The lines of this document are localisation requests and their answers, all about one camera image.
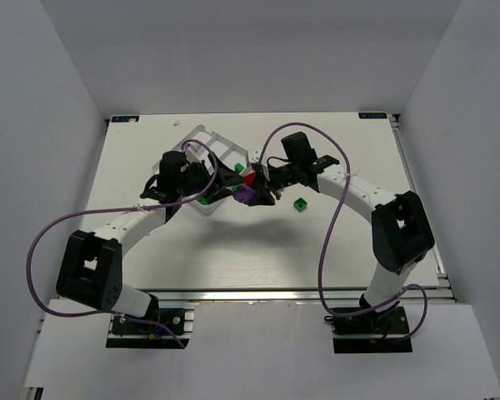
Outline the purple rounded lego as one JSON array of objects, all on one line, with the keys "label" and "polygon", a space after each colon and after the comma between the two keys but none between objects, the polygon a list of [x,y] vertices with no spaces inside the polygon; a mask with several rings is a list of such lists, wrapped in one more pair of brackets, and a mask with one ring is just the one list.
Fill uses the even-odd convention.
[{"label": "purple rounded lego", "polygon": [[237,187],[232,196],[237,202],[249,205],[256,194],[257,191],[255,189],[242,184]]}]

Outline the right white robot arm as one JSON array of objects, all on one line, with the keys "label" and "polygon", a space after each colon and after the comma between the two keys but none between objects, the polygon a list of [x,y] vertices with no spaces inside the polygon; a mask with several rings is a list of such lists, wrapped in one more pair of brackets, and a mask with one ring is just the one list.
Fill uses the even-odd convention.
[{"label": "right white robot arm", "polygon": [[319,157],[303,132],[282,139],[287,160],[280,167],[263,161],[264,153],[247,153],[254,171],[248,205],[274,205],[284,188],[300,184],[335,198],[371,226],[372,252],[377,260],[372,280],[359,301],[355,317],[378,320],[398,305],[411,271],[434,247],[435,239],[421,198],[412,191],[389,192],[353,175],[345,162]]}]

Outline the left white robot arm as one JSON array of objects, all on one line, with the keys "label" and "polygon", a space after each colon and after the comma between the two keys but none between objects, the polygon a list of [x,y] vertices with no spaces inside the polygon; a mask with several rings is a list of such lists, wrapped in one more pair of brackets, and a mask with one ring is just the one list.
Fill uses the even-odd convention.
[{"label": "left white robot arm", "polygon": [[166,152],[140,195],[144,204],[92,232],[71,234],[57,278],[59,296],[103,313],[158,320],[154,296],[124,284],[124,256],[170,221],[184,203],[198,198],[214,203],[231,195],[233,187],[244,181],[215,155],[208,157],[212,170],[203,161],[190,161],[190,155]]}]

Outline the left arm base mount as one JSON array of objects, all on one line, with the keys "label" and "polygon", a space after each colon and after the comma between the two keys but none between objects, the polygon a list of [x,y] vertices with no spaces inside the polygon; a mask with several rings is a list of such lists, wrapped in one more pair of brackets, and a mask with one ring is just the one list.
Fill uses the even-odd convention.
[{"label": "left arm base mount", "polygon": [[158,300],[152,300],[144,317],[112,317],[106,348],[183,350],[190,341],[191,313],[188,307],[161,307]]}]

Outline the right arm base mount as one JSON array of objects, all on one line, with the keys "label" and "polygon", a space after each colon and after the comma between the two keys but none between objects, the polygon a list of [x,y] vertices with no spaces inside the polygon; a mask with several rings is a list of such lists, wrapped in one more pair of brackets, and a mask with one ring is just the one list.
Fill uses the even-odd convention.
[{"label": "right arm base mount", "polygon": [[335,354],[411,353],[408,318],[403,307],[396,307],[382,317],[375,313],[339,318],[324,317],[332,327],[332,344]]}]

